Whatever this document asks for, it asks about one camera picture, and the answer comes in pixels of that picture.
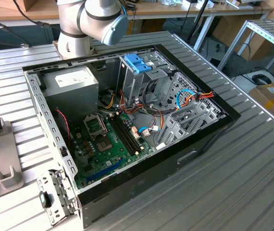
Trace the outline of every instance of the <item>cable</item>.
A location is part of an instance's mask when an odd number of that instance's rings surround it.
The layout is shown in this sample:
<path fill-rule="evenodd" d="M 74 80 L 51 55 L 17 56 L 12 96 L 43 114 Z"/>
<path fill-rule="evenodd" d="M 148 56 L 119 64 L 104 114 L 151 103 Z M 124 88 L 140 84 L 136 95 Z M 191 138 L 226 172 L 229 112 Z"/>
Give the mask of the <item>cable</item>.
<path fill-rule="evenodd" d="M 19 36 L 18 34 L 16 34 L 15 32 L 13 32 L 9 27 L 7 27 L 6 25 L 0 23 L 0 30 L 3 30 L 5 32 L 11 33 L 15 36 L 17 36 L 18 38 L 20 38 L 21 40 L 23 40 L 25 42 L 25 44 L 23 45 L 19 45 L 19 47 L 29 47 L 30 43 L 23 37 Z"/>
<path fill-rule="evenodd" d="M 22 47 L 21 45 L 13 45 L 13 44 L 3 43 L 3 42 L 0 42 L 0 44 L 5 45 L 5 46 L 11 46 L 11 47 Z"/>
<path fill-rule="evenodd" d="M 160 129 L 156 130 L 156 129 L 152 129 L 152 128 L 148 128 L 148 127 L 142 127 L 141 129 L 138 130 L 139 133 L 141 133 L 143 130 L 153 130 L 153 131 L 161 131 Z"/>
<path fill-rule="evenodd" d="M 66 119 L 66 116 L 61 111 L 59 111 L 58 109 L 55 109 L 55 111 L 58 112 L 63 117 L 63 119 L 65 121 L 66 128 L 68 130 L 68 139 L 69 139 L 69 147 L 70 147 L 71 146 L 70 128 L 69 128 L 69 124 L 68 124 L 68 121 Z"/>
<path fill-rule="evenodd" d="M 36 24 L 37 26 L 40 26 L 40 27 L 44 27 L 44 28 L 54 28 L 54 29 L 58 29 L 57 27 L 53 27 L 51 26 L 49 23 L 44 23 L 44 22 L 41 22 L 41 21 L 34 21 L 32 20 L 31 18 L 29 18 L 26 14 L 24 14 L 24 12 L 21 10 L 20 6 L 17 4 L 16 0 L 12 0 L 13 3 L 15 4 L 17 10 L 19 11 L 19 13 L 24 17 L 26 18 L 28 21 L 32 22 L 33 24 Z"/>
<path fill-rule="evenodd" d="M 263 68 L 263 67 L 254 67 L 253 70 L 254 70 L 254 69 L 262 69 L 262 70 L 264 70 L 264 71 L 267 71 L 267 72 L 268 72 L 269 74 L 271 74 L 271 76 L 274 78 L 274 75 L 273 75 L 272 73 L 270 73 L 270 72 L 268 71 L 268 69 L 266 69 L 266 68 Z"/>
<path fill-rule="evenodd" d="M 247 74 L 246 74 L 246 76 L 244 76 L 242 74 L 240 74 L 240 75 L 257 86 L 265 85 L 265 83 L 263 83 L 262 81 L 266 82 L 266 84 L 272 83 L 272 81 L 267 76 L 265 76 L 263 74 L 254 75 L 251 79 L 247 76 Z"/>
<path fill-rule="evenodd" d="M 200 96 L 199 96 L 199 99 L 206 99 L 206 98 L 212 98 L 212 97 L 214 97 L 214 93 L 211 91 L 209 93 L 201 93 Z M 187 97 L 186 100 L 185 100 L 185 103 L 182 104 L 181 107 L 187 106 L 189 104 L 190 99 L 192 99 L 192 100 L 196 99 L 195 95 L 190 95 L 189 97 Z"/>
<path fill-rule="evenodd" d="M 178 93 L 178 95 L 176 96 L 176 104 L 177 104 L 177 106 L 178 106 L 179 108 L 181 108 L 181 104 L 180 104 L 180 94 L 181 94 L 182 92 L 184 92 L 184 91 L 189 92 L 189 93 L 192 94 L 192 95 L 195 95 L 195 94 L 196 94 L 195 92 L 193 92 L 192 90 L 189 90 L 189 89 L 183 89 L 183 90 L 181 90 L 181 91 Z"/>
<path fill-rule="evenodd" d="M 135 28 L 135 22 L 136 22 L 136 10 L 131 10 L 131 11 L 132 11 L 132 13 L 133 13 L 134 16 L 133 16 L 133 18 L 128 23 L 131 23 L 132 21 L 134 21 L 133 22 L 133 28 L 132 28 L 132 34 L 133 34 L 134 28 Z"/>
<path fill-rule="evenodd" d="M 186 20 L 187 20 L 187 16 L 188 16 L 188 13 L 189 13 L 189 10 L 190 10 L 190 6 L 191 6 L 191 4 L 190 4 L 189 7 L 188 7 L 188 10 L 187 10 L 187 13 L 186 13 L 186 16 L 185 16 L 185 20 L 184 20 L 183 24 L 181 25 L 181 29 L 180 29 L 179 36 L 181 36 L 181 34 L 182 34 L 182 30 L 183 30 L 183 27 L 184 27 L 185 22 L 186 22 Z"/>
<path fill-rule="evenodd" d="M 104 107 L 104 108 L 109 109 L 109 108 L 112 107 L 114 96 L 115 96 L 115 94 L 112 94 L 112 100 L 111 100 L 110 104 L 108 106 Z"/>
<path fill-rule="evenodd" d="M 127 16 L 127 12 L 126 12 L 126 9 L 125 9 L 125 7 L 124 7 L 124 5 L 121 3 L 121 6 L 122 6 L 122 9 L 123 9 L 123 12 L 124 12 L 124 14 Z"/>

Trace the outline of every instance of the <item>gray robot arm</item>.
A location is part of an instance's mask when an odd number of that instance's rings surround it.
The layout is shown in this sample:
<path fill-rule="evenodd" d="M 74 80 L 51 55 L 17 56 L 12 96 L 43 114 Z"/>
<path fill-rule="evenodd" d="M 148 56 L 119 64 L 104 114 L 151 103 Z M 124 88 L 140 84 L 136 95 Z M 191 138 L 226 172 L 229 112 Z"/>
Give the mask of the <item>gray robot arm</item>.
<path fill-rule="evenodd" d="M 61 33 L 58 51 L 64 58 L 93 53 L 92 38 L 112 46 L 127 31 L 119 0 L 58 0 Z"/>

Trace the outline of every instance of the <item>wire bundle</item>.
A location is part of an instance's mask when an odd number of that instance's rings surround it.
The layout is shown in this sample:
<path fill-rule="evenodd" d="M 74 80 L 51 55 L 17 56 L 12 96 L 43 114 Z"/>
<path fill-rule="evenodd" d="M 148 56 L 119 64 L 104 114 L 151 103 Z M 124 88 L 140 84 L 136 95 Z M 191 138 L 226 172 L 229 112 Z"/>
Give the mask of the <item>wire bundle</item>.
<path fill-rule="evenodd" d="M 107 105 L 107 106 L 106 106 L 106 107 L 104 107 L 104 108 L 109 109 L 109 108 L 111 108 L 111 107 L 112 107 L 112 105 L 113 105 L 113 100 L 114 100 L 114 96 L 115 96 L 115 94 L 112 94 L 112 100 L 111 100 L 110 104 L 109 104 L 109 105 Z"/>
<path fill-rule="evenodd" d="M 66 119 L 66 116 L 61 111 L 59 111 L 58 109 L 55 109 L 55 111 L 58 112 L 63 117 L 63 119 L 65 121 L 66 129 L 68 130 L 68 139 L 69 139 L 69 147 L 70 147 L 71 146 L 70 128 L 69 128 L 69 124 L 68 124 L 68 121 Z"/>
<path fill-rule="evenodd" d="M 200 94 L 199 99 L 206 99 L 206 98 L 211 98 L 214 97 L 214 93 L 211 91 L 209 93 L 202 93 Z M 176 110 L 180 109 L 181 107 L 187 106 L 189 104 L 189 100 L 192 99 L 196 99 L 195 95 L 190 95 L 189 97 L 186 98 L 185 103 L 182 104 L 179 108 L 177 108 Z"/>
<path fill-rule="evenodd" d="M 139 109 L 143 108 L 143 105 L 142 104 L 137 104 L 137 108 L 130 108 L 130 109 L 127 109 L 126 108 L 126 104 L 125 104 L 125 101 L 124 101 L 124 95 L 123 95 L 123 92 L 122 90 L 120 90 L 120 94 L 121 94 L 121 99 L 120 99 L 120 108 L 125 111 L 125 113 L 127 114 L 133 114 L 135 113 L 136 111 L 138 111 Z"/>

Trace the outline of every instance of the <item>aluminum workbench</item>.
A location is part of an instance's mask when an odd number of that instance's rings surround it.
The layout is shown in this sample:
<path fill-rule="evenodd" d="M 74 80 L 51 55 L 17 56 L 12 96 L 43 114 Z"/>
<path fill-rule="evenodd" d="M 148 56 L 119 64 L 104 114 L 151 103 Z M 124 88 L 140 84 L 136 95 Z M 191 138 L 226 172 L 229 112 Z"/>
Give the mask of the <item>aluminum workbench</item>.
<path fill-rule="evenodd" d="M 241 118 L 212 148 L 176 174 L 93 224 L 91 231 L 274 230 L 274 117 L 169 32 L 124 36 L 99 53 L 161 43 Z M 59 60 L 52 45 L 0 51 L 0 116 L 13 125 L 26 181 L 0 197 L 0 230 L 50 230 L 36 178 L 58 168 L 36 117 L 21 67 Z M 73 216 L 54 230 L 80 230 Z"/>

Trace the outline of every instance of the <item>wooden table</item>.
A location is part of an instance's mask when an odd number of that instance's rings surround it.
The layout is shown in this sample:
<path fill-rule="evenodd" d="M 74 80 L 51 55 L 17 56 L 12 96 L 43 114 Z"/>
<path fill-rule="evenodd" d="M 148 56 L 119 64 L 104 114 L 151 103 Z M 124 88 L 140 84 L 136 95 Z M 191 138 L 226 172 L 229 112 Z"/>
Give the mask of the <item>wooden table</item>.
<path fill-rule="evenodd" d="M 188 7 L 178 4 L 174 7 L 168 7 L 160 2 L 140 2 L 136 4 L 135 19 L 156 19 L 156 18 L 178 18 L 185 17 Z M 245 15 L 245 14 L 261 14 L 261 19 L 265 19 L 273 10 L 272 7 L 264 3 L 262 7 L 255 7 L 249 10 L 237 10 L 228 4 L 215 4 L 213 8 L 206 9 L 203 16 L 207 17 L 205 24 L 201 30 L 198 40 L 194 46 L 195 50 L 199 50 L 210 26 L 216 16 L 223 15 Z M 128 11 L 128 19 L 133 18 L 133 13 Z M 191 8 L 188 17 L 196 17 L 199 10 Z M 53 0 L 38 0 L 28 12 L 25 13 L 31 19 L 44 21 L 50 24 L 59 23 L 58 7 Z M 33 25 L 27 21 L 18 11 L 5 9 L 0 7 L 0 22 L 7 26 L 28 26 Z"/>

